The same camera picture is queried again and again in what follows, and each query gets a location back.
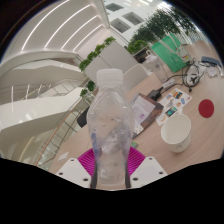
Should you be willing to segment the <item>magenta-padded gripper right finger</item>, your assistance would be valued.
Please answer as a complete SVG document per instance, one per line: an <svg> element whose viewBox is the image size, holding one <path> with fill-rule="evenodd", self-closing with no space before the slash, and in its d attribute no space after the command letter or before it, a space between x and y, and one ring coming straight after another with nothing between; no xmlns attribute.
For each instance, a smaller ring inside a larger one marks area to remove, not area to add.
<svg viewBox="0 0 224 224"><path fill-rule="evenodd" d="M140 188L167 175L153 157L146 157L135 148L130 148L125 178L126 188Z"/></svg>

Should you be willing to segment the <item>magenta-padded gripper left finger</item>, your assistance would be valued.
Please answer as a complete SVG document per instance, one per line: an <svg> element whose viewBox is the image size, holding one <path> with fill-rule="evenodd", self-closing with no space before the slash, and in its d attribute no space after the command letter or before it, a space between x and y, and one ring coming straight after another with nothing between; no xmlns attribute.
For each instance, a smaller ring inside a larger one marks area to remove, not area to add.
<svg viewBox="0 0 224 224"><path fill-rule="evenodd" d="M70 158L56 175L84 188L95 189L97 185L93 149L78 158Z"/></svg>

